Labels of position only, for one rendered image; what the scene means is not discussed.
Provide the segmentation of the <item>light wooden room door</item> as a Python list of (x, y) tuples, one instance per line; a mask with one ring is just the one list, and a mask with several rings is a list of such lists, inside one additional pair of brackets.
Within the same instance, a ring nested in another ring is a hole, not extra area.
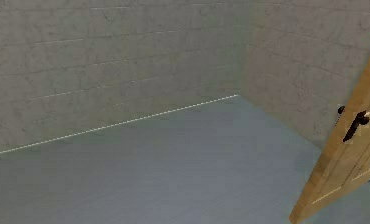
[(370, 180), (370, 121), (343, 138), (359, 112), (370, 118), (370, 55), (294, 205), (289, 221), (304, 220)]

